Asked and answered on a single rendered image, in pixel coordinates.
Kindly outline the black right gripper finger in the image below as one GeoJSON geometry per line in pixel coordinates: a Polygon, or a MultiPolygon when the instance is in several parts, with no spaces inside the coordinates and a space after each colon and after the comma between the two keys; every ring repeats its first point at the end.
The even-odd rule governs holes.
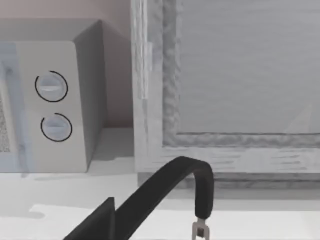
{"type": "Polygon", "coordinates": [[[115,198],[108,197],[62,240],[115,240],[115,198]]]}

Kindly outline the pale blue microwave knob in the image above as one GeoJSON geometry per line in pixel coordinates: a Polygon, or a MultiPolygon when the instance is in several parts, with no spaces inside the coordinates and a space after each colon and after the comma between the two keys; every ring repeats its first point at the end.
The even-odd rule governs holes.
{"type": "Polygon", "coordinates": [[[34,87],[38,96],[49,103],[62,101],[69,90],[64,76],[53,70],[37,76],[34,81],[34,87]]]}
{"type": "Polygon", "coordinates": [[[55,112],[52,115],[42,118],[40,121],[40,130],[48,140],[60,143],[71,137],[73,126],[65,115],[55,112]]]}

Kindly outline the pale microwave oven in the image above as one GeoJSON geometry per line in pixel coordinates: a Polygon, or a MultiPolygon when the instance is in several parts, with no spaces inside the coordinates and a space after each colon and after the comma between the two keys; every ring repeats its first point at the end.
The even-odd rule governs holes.
{"type": "Polygon", "coordinates": [[[103,22],[93,18],[0,18],[0,42],[16,44],[32,150],[30,173],[84,173],[107,120],[103,22]],[[48,71],[64,76],[66,97],[47,102],[35,79],[48,71]],[[65,115],[72,124],[66,141],[42,134],[42,118],[65,115]]]}

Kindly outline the grey cabinet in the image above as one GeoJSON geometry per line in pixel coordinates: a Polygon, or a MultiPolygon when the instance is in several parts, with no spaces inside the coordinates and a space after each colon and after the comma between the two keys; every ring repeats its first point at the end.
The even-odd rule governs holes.
{"type": "Polygon", "coordinates": [[[135,169],[320,188],[320,0],[131,0],[135,169]]]}

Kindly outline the microwave door with mesh window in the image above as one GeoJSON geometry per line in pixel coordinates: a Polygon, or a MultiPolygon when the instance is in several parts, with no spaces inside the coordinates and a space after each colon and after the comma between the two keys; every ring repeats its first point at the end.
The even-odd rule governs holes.
{"type": "Polygon", "coordinates": [[[0,41],[0,173],[33,169],[26,103],[14,42],[0,41]]]}

